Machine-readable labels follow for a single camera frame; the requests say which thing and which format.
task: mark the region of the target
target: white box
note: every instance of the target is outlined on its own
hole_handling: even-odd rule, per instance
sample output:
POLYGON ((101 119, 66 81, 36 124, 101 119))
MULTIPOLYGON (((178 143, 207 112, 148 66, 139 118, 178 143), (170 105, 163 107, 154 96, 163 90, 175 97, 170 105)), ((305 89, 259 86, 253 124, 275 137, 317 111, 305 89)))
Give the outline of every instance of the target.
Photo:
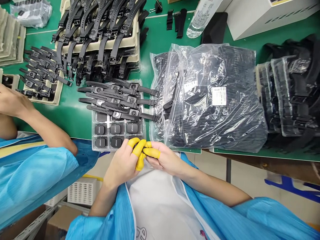
POLYGON ((68 202, 92 206, 97 191, 96 178, 82 177, 68 187, 68 202))
POLYGON ((303 20, 320 9, 319 0, 233 0, 226 9, 233 40, 303 20))
POLYGON ((48 202, 45 202, 44 205, 47 205, 49 207, 53 207, 56 205, 62 198, 64 198, 68 194, 68 189, 66 188, 62 192, 55 195, 53 198, 51 198, 48 202))

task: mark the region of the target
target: green table surface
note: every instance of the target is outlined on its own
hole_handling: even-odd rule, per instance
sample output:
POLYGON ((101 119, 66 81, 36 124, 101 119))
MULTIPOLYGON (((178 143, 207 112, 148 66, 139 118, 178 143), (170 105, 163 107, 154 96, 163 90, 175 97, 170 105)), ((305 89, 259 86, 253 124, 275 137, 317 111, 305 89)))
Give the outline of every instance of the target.
MULTIPOLYGON (((51 36, 57 30, 58 22, 61 18, 60 13, 61 1, 51 1, 53 7, 52 16, 48 22, 48 25, 42 29, 27 29, 27 37, 25 43, 25 49, 29 50, 31 46, 40 48, 46 46, 54 49, 54 44, 51 44, 51 36)), ((154 8, 154 0, 148 0, 145 9, 149 10, 154 8)), ((141 47, 141 62, 139 73, 133 73, 129 75, 129 79, 141 79, 143 86, 150 87, 153 80, 153 69, 150 61, 150 53, 159 54, 167 52, 170 49, 172 43, 178 45, 189 45, 196 47, 200 44, 201 37, 196 39, 190 39, 186 36, 186 30, 193 16, 193 11, 196 9, 197 0, 183 0, 173 4, 168 4, 166 0, 162 1, 163 11, 160 14, 151 13, 144 23, 144 27, 149 27, 147 38, 141 47), (182 39, 176 38, 176 32, 174 30, 166 30, 167 11, 173 9, 174 12, 180 11, 182 8, 186 8, 190 13, 187 14, 184 35, 182 39)), ((9 4, 2 5, 7 11, 10 11, 9 4)), ((233 41, 229 29, 226 29, 224 42, 229 43, 232 46, 238 46, 243 48, 253 49, 257 52, 257 63, 265 62, 265 55, 262 51, 262 46, 265 43, 281 44, 286 39, 292 38, 294 40, 301 40, 305 36, 316 33, 320 34, 320 12, 315 13, 309 18, 292 23, 280 28, 276 28, 264 33, 260 33, 251 37, 233 41)), ((19 74, 19 68, 25 68, 25 63, 16 64, 3 67, 6 74, 19 74)), ((23 83, 20 82, 19 89, 23 88, 23 83)), ((73 138, 91 139, 91 111, 86 109, 86 104, 79 103, 78 98, 83 97, 83 93, 76 91, 77 86, 73 84, 72 87, 63 86, 60 104, 59 106, 50 106, 45 104, 35 103, 35 107, 47 118, 65 130, 73 138)), ((25 122, 16 119, 18 129, 21 131, 34 132, 34 130, 25 122)), ((200 150, 190 149, 189 152, 200 153, 200 150)), ((215 149, 215 152, 219 153, 232 153, 232 154, 245 154, 256 155, 265 157, 279 157, 289 159, 301 159, 309 161, 317 161, 313 155, 305 153, 291 153, 291 154, 279 154, 273 150, 262 149, 258 154, 250 154, 234 151, 223 151, 215 149)))

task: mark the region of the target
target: sticker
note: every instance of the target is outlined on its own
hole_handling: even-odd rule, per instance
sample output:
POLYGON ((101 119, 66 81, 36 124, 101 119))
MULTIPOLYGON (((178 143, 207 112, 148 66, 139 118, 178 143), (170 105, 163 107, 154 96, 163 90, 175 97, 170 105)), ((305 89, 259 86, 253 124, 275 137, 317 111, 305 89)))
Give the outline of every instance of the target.
POLYGON ((29 17, 29 15, 30 15, 30 11, 26 11, 26 12, 20 11, 17 16, 17 19, 26 19, 29 17))
POLYGON ((213 87, 212 91, 212 105, 213 106, 226 106, 227 105, 227 88, 226 87, 213 87))
POLYGON ((197 80, 189 82, 189 83, 186 83, 184 85, 184 92, 189 92, 191 89, 193 89, 196 86, 198 86, 198 81, 197 80))

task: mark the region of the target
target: finger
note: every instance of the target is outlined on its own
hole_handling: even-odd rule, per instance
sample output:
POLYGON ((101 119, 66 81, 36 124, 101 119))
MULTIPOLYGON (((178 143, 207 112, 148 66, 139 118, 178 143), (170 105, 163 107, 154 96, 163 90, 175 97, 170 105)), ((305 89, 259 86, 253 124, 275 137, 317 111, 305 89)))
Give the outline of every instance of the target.
POLYGON ((159 161, 155 158, 146 156, 146 160, 154 169, 162 169, 162 165, 159 163, 159 161))
POLYGON ((146 148, 152 148, 151 142, 146 142, 146 144, 144 145, 144 147, 146 147, 146 148))
POLYGON ((147 156, 153 157, 153 158, 156 158, 156 159, 159 159, 160 158, 160 154, 161 154, 161 152, 158 149, 155 149, 155 148, 145 148, 145 149, 143 149, 143 152, 147 156))
POLYGON ((134 148, 134 146, 140 142, 140 139, 139 138, 131 138, 129 141, 128 141, 128 144, 130 147, 132 147, 132 149, 134 148))
POLYGON ((127 145, 125 146, 124 152, 123 152, 123 153, 125 154, 125 156, 130 156, 130 155, 131 155, 134 146, 135 146, 138 142, 140 142, 140 139, 139 139, 139 138, 131 138, 131 139, 128 141, 127 145))
POLYGON ((121 145, 121 147, 118 149, 119 151, 122 151, 126 148, 126 146, 128 145, 128 141, 129 139, 125 139, 121 145))
POLYGON ((136 164, 136 170, 137 171, 141 171, 144 167, 144 158, 146 157, 145 154, 141 153, 139 158, 138 158, 138 161, 137 161, 137 164, 136 164))
POLYGON ((137 146, 133 149, 132 153, 134 155, 136 155, 137 157, 139 157, 142 153, 142 150, 143 150, 143 147, 144 145, 146 144, 146 140, 145 139, 142 139, 138 144, 137 146))
POLYGON ((9 88, 7 88, 5 85, 0 83, 0 93, 9 92, 9 88))

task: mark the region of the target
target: water bottle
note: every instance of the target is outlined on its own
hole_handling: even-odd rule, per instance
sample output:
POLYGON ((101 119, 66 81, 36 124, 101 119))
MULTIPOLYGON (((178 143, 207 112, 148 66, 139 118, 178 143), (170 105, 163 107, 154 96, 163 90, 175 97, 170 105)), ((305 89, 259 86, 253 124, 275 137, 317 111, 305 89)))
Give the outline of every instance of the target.
POLYGON ((200 0, 187 30, 189 38, 201 35, 223 0, 200 0))

